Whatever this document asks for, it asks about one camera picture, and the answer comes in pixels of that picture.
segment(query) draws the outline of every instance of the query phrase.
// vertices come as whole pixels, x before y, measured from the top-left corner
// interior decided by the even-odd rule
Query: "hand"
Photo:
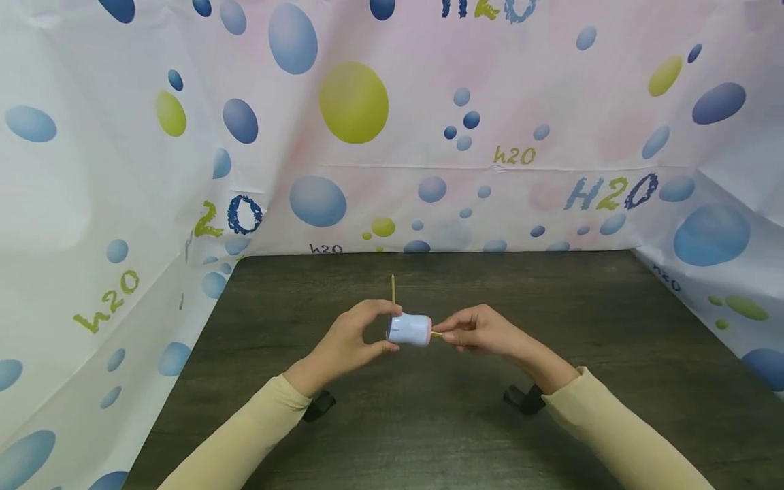
[[[380,315],[399,317],[403,309],[383,299],[366,299],[341,314],[313,352],[296,362],[284,377],[297,391],[313,397],[334,379],[368,364],[385,352],[397,352],[397,344],[380,340],[366,344],[362,333]]]

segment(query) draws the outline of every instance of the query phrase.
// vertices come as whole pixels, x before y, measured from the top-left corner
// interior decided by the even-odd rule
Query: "blue circle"
[[[452,101],[457,107],[466,105],[469,100],[471,100],[471,91],[466,87],[460,87],[455,91],[455,95],[452,96]]]
[[[378,20],[387,20],[394,12],[394,0],[370,0],[370,13]]]
[[[705,92],[691,110],[691,119],[706,125],[721,122],[740,111],[746,91],[737,83],[726,82]]]
[[[577,49],[585,51],[593,45],[596,41],[596,28],[594,26],[586,26],[577,35]]]
[[[667,125],[659,126],[653,132],[653,134],[648,137],[648,141],[645,142],[645,146],[642,147],[642,158],[645,160],[652,158],[662,148],[664,148],[664,145],[667,143],[669,138],[670,127]]]
[[[686,61],[688,61],[689,63],[694,63],[694,60],[697,59],[697,56],[699,56],[701,52],[702,52],[702,45],[701,44],[695,45],[693,48],[691,48],[691,52],[688,54],[688,58],[686,59]]]
[[[210,274],[219,275],[216,272],[210,272]],[[168,377],[179,376],[190,356],[190,347],[181,342],[172,342],[163,351],[161,360],[158,362],[158,372]]]
[[[128,244],[125,240],[117,238],[109,242],[106,247],[106,258],[111,263],[120,263],[128,256]]]
[[[230,99],[223,105],[223,123],[240,143],[253,143],[259,135],[259,122],[247,102]]]
[[[550,134],[550,125],[549,124],[540,124],[536,126],[534,129],[534,140],[541,141],[547,138]]]
[[[468,129],[479,126],[479,113],[476,111],[468,111],[468,114],[463,118],[463,125]]]
[[[19,138],[33,143],[46,143],[57,136],[57,125],[52,118],[35,107],[11,107],[5,112],[5,123]]]
[[[109,390],[109,393],[107,393],[106,396],[103,397],[103,400],[101,400],[100,407],[109,408],[112,405],[114,405],[117,399],[120,398],[120,392],[122,392],[121,387],[114,387],[111,390]]]
[[[248,26],[245,11],[234,0],[223,0],[220,4],[220,21],[231,34],[239,36]]]
[[[738,257],[750,239],[751,226],[740,211],[728,205],[708,204],[697,208],[678,227],[673,247],[685,263],[709,267]]]
[[[218,299],[226,287],[226,278],[217,272],[208,272],[201,280],[201,290],[208,298]]]
[[[87,490],[122,490],[127,477],[127,471],[113,471],[98,478]]]
[[[106,363],[106,370],[112,372],[120,367],[120,364],[125,360],[125,349],[117,349],[109,358]]]
[[[534,238],[539,238],[544,235],[545,229],[542,225],[537,225],[531,229],[531,236]]]
[[[505,240],[491,240],[485,243],[485,246],[482,247],[482,252],[505,252],[505,251],[506,251]]]
[[[618,230],[623,227],[625,222],[626,214],[623,212],[616,213],[604,220],[604,223],[599,227],[599,233],[603,234],[605,237],[618,233]]]
[[[695,183],[690,176],[675,176],[662,186],[659,199],[667,202],[681,202],[694,194]]]
[[[428,253],[429,251],[430,245],[422,240],[412,240],[403,247],[405,253]]]
[[[202,17],[209,17],[212,14],[212,4],[209,0],[193,0],[194,9]]]
[[[457,139],[457,149],[460,151],[465,151],[471,148],[471,136],[461,136]]]
[[[24,367],[16,359],[3,359],[0,361],[0,391],[8,390],[19,381]]]
[[[762,378],[772,391],[784,391],[784,353],[756,349],[743,356],[741,361]]]
[[[98,0],[107,12],[117,21],[130,24],[136,15],[136,4],[133,0]]]
[[[316,63],[318,37],[303,10],[281,3],[272,12],[267,37],[275,63],[290,74],[303,74]]]
[[[0,453],[0,488],[17,490],[33,478],[49,459],[56,440],[51,430],[38,430]]]
[[[439,176],[427,177],[419,183],[417,192],[425,202],[438,202],[446,195],[446,182]]]
[[[296,217],[312,227],[330,227],[346,215],[346,196],[336,183],[322,176],[297,179],[289,192]]]
[[[183,78],[180,76],[177,70],[169,70],[169,84],[177,92],[183,89]]]
[[[231,172],[231,157],[229,152],[223,148],[218,148],[215,158],[212,160],[212,178],[221,179]]]
[[[556,241],[547,247],[547,252],[568,252],[570,248],[568,241]]]

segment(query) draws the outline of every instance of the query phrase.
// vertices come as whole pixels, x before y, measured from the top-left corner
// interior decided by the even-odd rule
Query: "yellow-green circle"
[[[318,105],[329,130],[346,143],[367,143],[378,136],[390,111],[381,78],[356,61],[340,64],[327,73]]]
[[[663,95],[675,83],[684,61],[680,56],[671,56],[660,64],[648,80],[648,93],[654,97]]]
[[[370,229],[380,237],[388,237],[394,233],[394,221],[389,218],[376,218],[370,225]]]
[[[177,138],[185,132],[187,126],[185,110],[173,94],[165,90],[158,93],[155,98],[155,115],[158,116],[161,129],[169,136]]]

